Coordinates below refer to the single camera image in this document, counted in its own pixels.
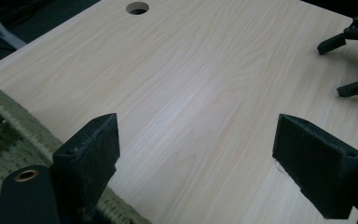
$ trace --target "metal ring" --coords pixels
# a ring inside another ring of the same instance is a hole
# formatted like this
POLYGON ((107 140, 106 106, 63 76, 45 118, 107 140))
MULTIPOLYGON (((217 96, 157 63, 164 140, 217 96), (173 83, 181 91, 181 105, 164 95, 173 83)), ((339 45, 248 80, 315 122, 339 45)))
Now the metal ring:
POLYGON ((37 175, 39 175, 38 170, 27 170, 22 172, 21 174, 16 175, 16 177, 14 177, 14 180, 19 183, 25 182, 34 179, 37 175))

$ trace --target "dark background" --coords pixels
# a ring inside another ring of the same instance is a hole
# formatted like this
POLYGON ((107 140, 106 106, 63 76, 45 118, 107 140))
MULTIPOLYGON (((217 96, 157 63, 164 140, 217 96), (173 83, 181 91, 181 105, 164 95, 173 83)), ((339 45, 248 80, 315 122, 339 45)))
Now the dark background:
POLYGON ((358 0, 301 0, 347 17, 358 16, 358 0))
MULTIPOLYGON (((0 0, 0 22, 26 43, 99 0, 0 0)), ((15 50, 0 39, 0 60, 15 50)))

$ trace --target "light wood grain surface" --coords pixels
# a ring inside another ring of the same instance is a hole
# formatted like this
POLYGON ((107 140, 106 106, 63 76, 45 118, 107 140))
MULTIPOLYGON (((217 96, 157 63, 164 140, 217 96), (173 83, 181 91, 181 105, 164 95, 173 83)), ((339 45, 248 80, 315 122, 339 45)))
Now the light wood grain surface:
POLYGON ((358 148, 358 42, 319 56, 351 20, 298 0, 103 0, 0 62, 0 89, 58 138, 116 112, 109 183, 154 223, 325 220, 272 159, 278 116, 358 148))

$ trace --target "green woven mat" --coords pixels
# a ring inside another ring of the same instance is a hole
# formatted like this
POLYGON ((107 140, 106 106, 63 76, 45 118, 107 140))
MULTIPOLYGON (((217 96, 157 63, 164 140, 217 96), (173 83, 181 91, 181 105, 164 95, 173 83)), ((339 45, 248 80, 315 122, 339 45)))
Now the green woven mat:
MULTIPOLYGON (((6 176, 29 165, 52 164, 52 154, 62 143, 23 107, 0 91, 0 188, 6 176)), ((150 223, 106 189, 99 212, 112 223, 150 223)))

